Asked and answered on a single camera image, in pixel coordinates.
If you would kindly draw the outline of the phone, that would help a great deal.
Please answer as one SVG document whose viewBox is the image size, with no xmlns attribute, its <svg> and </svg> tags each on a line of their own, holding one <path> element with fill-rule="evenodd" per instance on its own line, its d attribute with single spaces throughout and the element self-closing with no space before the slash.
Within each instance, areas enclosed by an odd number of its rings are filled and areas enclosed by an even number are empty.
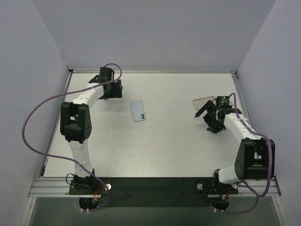
<svg viewBox="0 0 301 226">
<path fill-rule="evenodd" d="M 134 100 L 130 102 L 132 117 L 134 122 L 146 120 L 144 106 L 142 100 Z"/>
</svg>

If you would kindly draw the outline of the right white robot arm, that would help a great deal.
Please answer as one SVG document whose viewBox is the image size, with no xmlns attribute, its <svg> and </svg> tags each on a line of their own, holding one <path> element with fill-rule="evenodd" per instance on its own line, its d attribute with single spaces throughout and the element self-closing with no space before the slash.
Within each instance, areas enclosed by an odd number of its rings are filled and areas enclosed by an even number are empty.
<svg viewBox="0 0 301 226">
<path fill-rule="evenodd" d="M 195 117 L 203 117 L 207 131 L 217 134 L 228 129 L 239 143 L 234 165 L 218 170 L 221 183 L 274 177 L 275 143 L 255 132 L 229 96 L 199 98 L 192 103 L 197 111 Z"/>
</svg>

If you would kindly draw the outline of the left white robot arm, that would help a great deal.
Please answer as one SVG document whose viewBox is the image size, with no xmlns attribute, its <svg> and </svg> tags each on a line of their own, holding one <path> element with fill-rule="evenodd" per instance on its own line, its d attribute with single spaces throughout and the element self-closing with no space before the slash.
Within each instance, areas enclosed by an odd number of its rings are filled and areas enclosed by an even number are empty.
<svg viewBox="0 0 301 226">
<path fill-rule="evenodd" d="M 91 179 L 94 174 L 89 151 L 88 138 L 92 132 L 90 110 L 97 100 L 122 98 L 120 77 L 114 78 L 114 70 L 110 63 L 100 68 L 99 74 L 93 77 L 79 96 L 61 105 L 60 133 L 71 148 L 75 162 L 75 178 L 82 179 L 80 189 L 90 194 L 96 189 L 96 181 Z"/>
</svg>

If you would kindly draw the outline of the cream phone case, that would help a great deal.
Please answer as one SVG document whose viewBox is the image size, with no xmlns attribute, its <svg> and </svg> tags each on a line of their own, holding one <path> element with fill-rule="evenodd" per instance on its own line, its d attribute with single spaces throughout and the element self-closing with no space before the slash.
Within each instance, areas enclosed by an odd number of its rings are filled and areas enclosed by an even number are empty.
<svg viewBox="0 0 301 226">
<path fill-rule="evenodd" d="M 209 96 L 209 97 L 203 97 L 203 98 L 194 99 L 192 101 L 194 109 L 196 111 L 200 110 L 209 100 L 210 101 L 214 101 L 215 97 L 214 96 Z"/>
</svg>

